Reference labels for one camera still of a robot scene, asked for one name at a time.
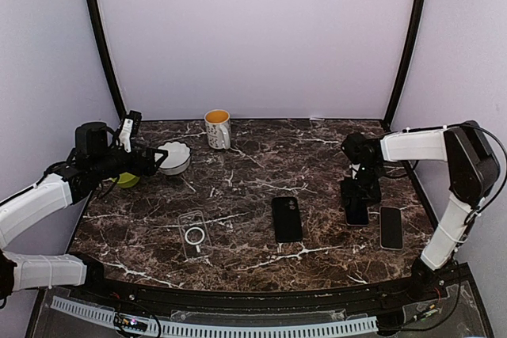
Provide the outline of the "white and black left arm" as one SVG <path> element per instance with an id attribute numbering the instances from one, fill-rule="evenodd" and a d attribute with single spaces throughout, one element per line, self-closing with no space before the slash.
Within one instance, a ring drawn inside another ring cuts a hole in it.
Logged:
<path id="1" fill-rule="evenodd" d="M 117 130 L 104 122 L 77 127 L 74 148 L 64 161 L 50 165 L 40 180 L 1 202 L 1 298 L 39 287 L 80 286 L 95 303 L 112 296 L 102 279 L 104 268 L 82 254 L 24 255 L 7 251 L 21 233 L 49 215 L 86 199 L 103 180 L 123 173 L 153 176 L 169 157 L 167 150 L 136 145 L 136 113 L 126 116 Z"/>

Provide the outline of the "clear magsafe phone case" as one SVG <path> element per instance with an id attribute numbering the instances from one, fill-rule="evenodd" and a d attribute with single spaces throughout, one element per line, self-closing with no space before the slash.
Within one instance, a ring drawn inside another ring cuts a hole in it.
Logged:
<path id="1" fill-rule="evenodd" d="M 185 258 L 200 259 L 212 254 L 213 246 L 202 211 L 191 211 L 177 218 Z"/>

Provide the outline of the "black phone case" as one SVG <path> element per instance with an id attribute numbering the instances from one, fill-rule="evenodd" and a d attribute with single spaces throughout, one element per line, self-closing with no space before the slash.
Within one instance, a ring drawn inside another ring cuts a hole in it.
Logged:
<path id="1" fill-rule="evenodd" d="M 303 228 L 297 198 L 292 196 L 274 197 L 271 207 L 276 242 L 302 241 Z"/>

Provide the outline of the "black smartphone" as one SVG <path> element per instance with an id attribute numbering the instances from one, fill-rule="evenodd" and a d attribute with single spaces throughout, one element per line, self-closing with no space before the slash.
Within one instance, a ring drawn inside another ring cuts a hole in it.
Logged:
<path id="1" fill-rule="evenodd" d="M 348 226 L 367 226 L 369 217 L 366 204 L 360 199 L 353 199 L 345 207 L 345 222 Z"/>

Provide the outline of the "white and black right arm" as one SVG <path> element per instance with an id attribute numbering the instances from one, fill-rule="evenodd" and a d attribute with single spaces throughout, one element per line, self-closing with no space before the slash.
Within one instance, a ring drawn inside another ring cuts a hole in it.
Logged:
<path id="1" fill-rule="evenodd" d="M 506 184 L 501 160 L 491 144 L 498 138 L 475 120 L 437 127 L 407 128 L 375 138 L 347 135 L 341 152 L 351 173 L 340 183 L 345 220 L 350 226 L 368 222 L 368 208 L 381 201 L 379 180 L 387 163 L 430 161 L 439 163 L 440 184 L 446 185 L 447 203 L 428 244 L 414 262 L 414 277 L 405 282 L 404 294 L 420 302 L 433 291 L 431 273 L 442 269 L 464 244 L 475 219 L 495 200 Z"/>

